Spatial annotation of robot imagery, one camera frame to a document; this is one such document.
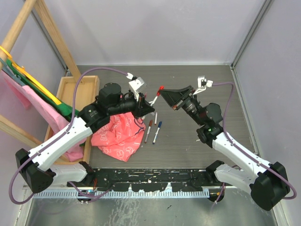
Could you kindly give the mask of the short white pen red tip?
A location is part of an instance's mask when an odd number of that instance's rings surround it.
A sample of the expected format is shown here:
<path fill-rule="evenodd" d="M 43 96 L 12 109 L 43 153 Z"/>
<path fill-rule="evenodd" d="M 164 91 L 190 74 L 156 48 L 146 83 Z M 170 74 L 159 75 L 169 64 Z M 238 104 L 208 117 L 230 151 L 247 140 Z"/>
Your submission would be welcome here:
<path fill-rule="evenodd" d="M 155 98 L 153 99 L 153 101 L 151 102 L 151 106 L 153 106 L 157 100 L 158 96 L 155 96 Z"/>

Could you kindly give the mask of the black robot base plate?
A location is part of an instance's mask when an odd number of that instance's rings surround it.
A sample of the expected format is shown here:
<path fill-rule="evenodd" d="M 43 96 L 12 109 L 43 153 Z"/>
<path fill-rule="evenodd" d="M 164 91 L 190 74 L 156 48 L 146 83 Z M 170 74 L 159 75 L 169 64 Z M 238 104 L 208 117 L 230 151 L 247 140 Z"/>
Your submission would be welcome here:
<path fill-rule="evenodd" d="M 204 169 L 94 169 L 91 181 L 75 182 L 76 187 L 93 187 L 97 191 L 116 192 L 165 191 L 196 192 L 205 187 L 221 187 Z"/>

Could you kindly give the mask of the white pen brown cap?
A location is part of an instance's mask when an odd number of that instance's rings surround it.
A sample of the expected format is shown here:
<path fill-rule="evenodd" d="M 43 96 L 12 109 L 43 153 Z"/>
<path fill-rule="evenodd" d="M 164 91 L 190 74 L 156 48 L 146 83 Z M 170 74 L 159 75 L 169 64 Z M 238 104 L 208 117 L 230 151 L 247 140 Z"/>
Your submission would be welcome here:
<path fill-rule="evenodd" d="M 149 133 L 150 133 L 150 130 L 151 130 L 152 123 L 153 123 L 153 120 L 150 120 L 149 125 L 148 125 L 148 128 L 147 128 L 145 140 L 144 140 L 144 143 L 145 143 L 145 144 L 147 143 L 147 140 L 148 140 L 148 137 L 149 137 Z"/>

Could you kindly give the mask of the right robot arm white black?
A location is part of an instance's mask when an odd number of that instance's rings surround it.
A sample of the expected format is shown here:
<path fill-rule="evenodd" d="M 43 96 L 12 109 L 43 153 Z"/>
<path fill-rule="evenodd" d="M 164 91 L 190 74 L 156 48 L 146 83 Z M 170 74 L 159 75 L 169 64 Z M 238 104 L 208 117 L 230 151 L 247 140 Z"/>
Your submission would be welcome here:
<path fill-rule="evenodd" d="M 233 169 L 222 161 L 206 168 L 207 182 L 235 186 L 250 194 L 263 210 L 269 211 L 290 192 L 285 167 L 270 163 L 237 142 L 219 123 L 223 120 L 218 104 L 201 106 L 192 86 L 183 89 L 162 89 L 159 94 L 173 110 L 183 109 L 199 126 L 200 141 L 227 156 L 239 166 Z"/>

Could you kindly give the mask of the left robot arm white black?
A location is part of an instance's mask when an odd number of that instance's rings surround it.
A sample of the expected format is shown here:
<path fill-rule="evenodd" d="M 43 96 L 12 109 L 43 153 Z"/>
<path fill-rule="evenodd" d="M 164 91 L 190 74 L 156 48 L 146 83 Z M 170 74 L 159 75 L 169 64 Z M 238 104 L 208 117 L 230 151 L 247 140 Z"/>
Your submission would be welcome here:
<path fill-rule="evenodd" d="M 47 189 L 55 180 L 79 182 L 90 186 L 94 182 L 91 168 L 80 162 L 71 170 L 59 170 L 53 163 L 66 151 L 110 122 L 110 117 L 132 113 L 140 118 L 154 112 L 142 93 L 146 83 L 141 78 L 129 82 L 130 90 L 123 94 L 121 86 L 107 83 L 99 90 L 95 101 L 85 106 L 71 122 L 45 143 L 26 151 L 16 152 L 18 170 L 33 194 Z"/>

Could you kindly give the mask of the red pen cap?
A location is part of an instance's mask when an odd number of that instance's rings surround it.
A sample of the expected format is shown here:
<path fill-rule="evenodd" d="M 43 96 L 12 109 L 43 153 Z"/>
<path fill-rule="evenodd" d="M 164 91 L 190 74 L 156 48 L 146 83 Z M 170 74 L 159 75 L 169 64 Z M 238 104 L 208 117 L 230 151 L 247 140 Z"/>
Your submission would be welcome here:
<path fill-rule="evenodd" d="M 158 91 L 157 91 L 157 96 L 160 95 L 160 91 L 163 90 L 163 89 L 164 89 L 164 86 L 160 86 L 160 88 L 159 88 Z"/>

